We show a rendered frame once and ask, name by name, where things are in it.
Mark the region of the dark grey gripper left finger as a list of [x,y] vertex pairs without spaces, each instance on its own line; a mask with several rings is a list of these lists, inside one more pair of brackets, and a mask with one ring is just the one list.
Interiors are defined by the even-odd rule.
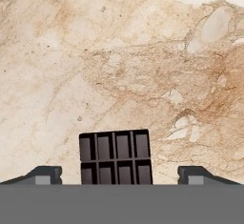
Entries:
[[38,166],[26,175],[1,182],[1,185],[61,185],[61,166]]

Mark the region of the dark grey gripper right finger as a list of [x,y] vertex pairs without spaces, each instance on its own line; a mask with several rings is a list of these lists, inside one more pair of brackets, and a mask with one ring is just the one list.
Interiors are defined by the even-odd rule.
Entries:
[[213,175],[202,166],[179,166],[177,169],[179,185],[238,185],[238,182]]

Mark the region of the dark brown chocolate bar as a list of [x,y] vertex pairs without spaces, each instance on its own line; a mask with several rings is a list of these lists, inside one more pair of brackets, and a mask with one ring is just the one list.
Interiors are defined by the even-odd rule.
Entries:
[[87,132],[79,135],[81,183],[152,185],[149,131]]

